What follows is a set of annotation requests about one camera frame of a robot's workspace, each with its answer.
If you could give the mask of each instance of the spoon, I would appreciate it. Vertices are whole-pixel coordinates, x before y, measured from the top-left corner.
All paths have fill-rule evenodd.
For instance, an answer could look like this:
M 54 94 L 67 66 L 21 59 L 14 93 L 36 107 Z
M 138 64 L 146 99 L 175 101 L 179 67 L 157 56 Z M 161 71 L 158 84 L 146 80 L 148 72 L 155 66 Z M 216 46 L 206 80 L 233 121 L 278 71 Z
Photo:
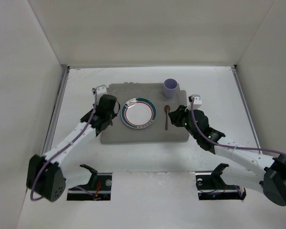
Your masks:
M 165 114 L 166 114 L 166 121 L 165 121 L 165 130 L 168 129 L 168 123 L 167 123 L 167 116 L 168 116 L 168 113 L 170 112 L 170 106 L 169 105 L 165 105 L 164 107 L 164 111 L 165 111 Z

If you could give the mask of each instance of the purple cup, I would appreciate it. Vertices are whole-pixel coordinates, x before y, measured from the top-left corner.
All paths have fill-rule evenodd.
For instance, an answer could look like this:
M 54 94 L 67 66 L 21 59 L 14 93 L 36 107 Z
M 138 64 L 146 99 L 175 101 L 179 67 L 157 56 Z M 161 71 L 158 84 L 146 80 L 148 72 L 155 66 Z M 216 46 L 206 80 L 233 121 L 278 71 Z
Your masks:
M 163 92 L 166 98 L 172 98 L 177 90 L 178 83 L 174 79 L 167 79 L 163 84 Z

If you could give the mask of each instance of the plate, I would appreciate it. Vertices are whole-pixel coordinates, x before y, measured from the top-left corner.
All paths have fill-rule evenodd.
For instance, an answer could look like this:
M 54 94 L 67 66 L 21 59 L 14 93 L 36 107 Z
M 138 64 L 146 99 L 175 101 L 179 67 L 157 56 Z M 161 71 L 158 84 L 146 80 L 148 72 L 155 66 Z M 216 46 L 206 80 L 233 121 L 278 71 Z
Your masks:
M 134 98 L 128 100 L 122 107 L 123 122 L 135 129 L 143 129 L 153 124 L 157 115 L 156 107 L 148 99 Z

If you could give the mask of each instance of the gray tray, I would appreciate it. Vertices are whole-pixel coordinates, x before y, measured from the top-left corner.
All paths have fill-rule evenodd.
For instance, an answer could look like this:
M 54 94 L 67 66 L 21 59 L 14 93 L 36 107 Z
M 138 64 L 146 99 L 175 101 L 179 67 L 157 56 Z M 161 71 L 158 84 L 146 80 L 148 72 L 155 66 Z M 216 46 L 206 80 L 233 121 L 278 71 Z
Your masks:
M 168 118 L 168 130 L 165 130 L 164 106 L 169 105 L 170 111 L 175 111 L 179 105 L 186 105 L 186 92 L 180 91 L 179 85 L 173 98 L 163 95 L 162 83 L 114 83 L 107 89 L 117 97 L 121 106 L 130 99 L 142 97 L 150 100 L 156 107 L 157 116 L 152 125 L 145 129 L 132 129 L 125 125 L 121 111 L 109 126 L 102 132 L 102 144 L 144 143 L 144 142 L 185 142 L 189 134 L 185 128 L 175 127 Z

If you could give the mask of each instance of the table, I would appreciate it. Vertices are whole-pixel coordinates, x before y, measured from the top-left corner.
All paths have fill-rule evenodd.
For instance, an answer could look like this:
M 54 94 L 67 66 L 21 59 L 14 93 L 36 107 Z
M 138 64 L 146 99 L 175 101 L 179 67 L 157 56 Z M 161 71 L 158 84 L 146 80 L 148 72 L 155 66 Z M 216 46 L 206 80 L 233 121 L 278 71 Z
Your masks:
M 187 95 L 199 94 L 210 125 L 245 146 L 256 146 L 232 69 L 178 66 L 72 69 L 53 146 L 91 109 L 91 89 L 111 83 L 161 83 L 175 78 Z M 285 228 L 286 207 L 247 191 L 238 200 L 199 201 L 193 171 L 231 161 L 186 143 L 102 145 L 92 140 L 70 162 L 113 172 L 112 199 L 101 202 L 31 202 L 26 196 L 18 228 Z

